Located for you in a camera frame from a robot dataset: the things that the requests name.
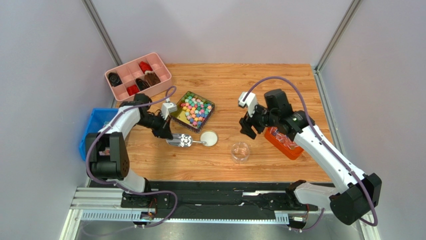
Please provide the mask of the clear plastic cup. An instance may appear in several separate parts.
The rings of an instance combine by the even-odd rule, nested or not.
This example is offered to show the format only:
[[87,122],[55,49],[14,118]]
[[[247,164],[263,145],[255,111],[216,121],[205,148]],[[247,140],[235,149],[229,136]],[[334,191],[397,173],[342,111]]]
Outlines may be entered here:
[[231,159],[237,164],[245,163],[250,153],[250,147],[245,142],[237,142],[231,147]]

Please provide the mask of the square tin of star candies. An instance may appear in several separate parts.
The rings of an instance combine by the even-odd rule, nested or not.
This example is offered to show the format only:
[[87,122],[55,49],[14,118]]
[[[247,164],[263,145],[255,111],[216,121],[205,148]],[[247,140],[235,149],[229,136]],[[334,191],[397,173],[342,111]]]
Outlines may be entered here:
[[187,91],[177,102],[177,111],[170,117],[180,126],[199,134],[215,112],[216,105],[192,92]]

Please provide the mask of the metal scoop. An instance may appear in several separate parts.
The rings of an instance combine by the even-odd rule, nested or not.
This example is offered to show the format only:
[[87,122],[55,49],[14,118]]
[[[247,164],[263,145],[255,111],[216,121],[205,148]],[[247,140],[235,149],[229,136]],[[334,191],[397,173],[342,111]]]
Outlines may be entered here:
[[184,134],[184,133],[173,133],[172,139],[166,139],[166,142],[171,146],[180,147],[180,148],[188,148],[193,143],[203,144],[203,145],[206,144],[205,141],[196,141],[192,138],[192,136],[190,136],[189,134]]

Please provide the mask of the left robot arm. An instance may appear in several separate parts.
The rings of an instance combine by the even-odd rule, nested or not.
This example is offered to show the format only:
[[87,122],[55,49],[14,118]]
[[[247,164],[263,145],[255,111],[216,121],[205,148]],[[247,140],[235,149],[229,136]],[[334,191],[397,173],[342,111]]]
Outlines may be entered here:
[[118,112],[105,127],[86,135],[86,172],[93,181],[115,185],[132,194],[146,195],[151,192],[149,181],[130,167],[125,139],[136,125],[150,129],[156,138],[173,138],[169,115],[177,111],[177,105],[168,97],[160,100],[160,103],[158,112],[150,112],[155,102],[149,96],[138,93],[133,100],[120,104]]

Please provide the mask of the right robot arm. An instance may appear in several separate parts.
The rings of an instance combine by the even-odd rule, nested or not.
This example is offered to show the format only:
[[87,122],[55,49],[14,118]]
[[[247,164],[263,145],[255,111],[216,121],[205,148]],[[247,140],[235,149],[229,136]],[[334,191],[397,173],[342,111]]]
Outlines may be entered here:
[[307,152],[325,171],[333,186],[326,187],[298,180],[286,194],[291,207],[314,205],[351,225],[378,206],[382,180],[366,174],[342,155],[323,135],[312,118],[303,110],[294,111],[286,93],[274,89],[264,94],[266,106],[258,103],[252,92],[242,92],[238,105],[247,108],[239,120],[241,133],[255,139],[265,128],[275,127]]

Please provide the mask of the orange tray of candies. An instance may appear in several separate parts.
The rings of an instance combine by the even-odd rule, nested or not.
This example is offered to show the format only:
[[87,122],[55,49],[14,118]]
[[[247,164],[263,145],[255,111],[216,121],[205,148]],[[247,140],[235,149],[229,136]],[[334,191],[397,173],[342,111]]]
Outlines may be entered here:
[[290,160],[296,160],[304,152],[302,147],[280,133],[276,127],[268,127],[264,137]]

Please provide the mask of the blue plastic bin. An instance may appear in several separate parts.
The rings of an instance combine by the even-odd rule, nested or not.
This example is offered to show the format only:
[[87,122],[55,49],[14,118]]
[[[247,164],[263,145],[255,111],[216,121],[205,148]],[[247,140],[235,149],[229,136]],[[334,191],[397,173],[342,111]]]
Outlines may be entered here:
[[86,161],[86,135],[88,133],[97,133],[100,129],[105,127],[117,113],[117,108],[94,108],[92,110],[78,148],[81,159],[84,162]]

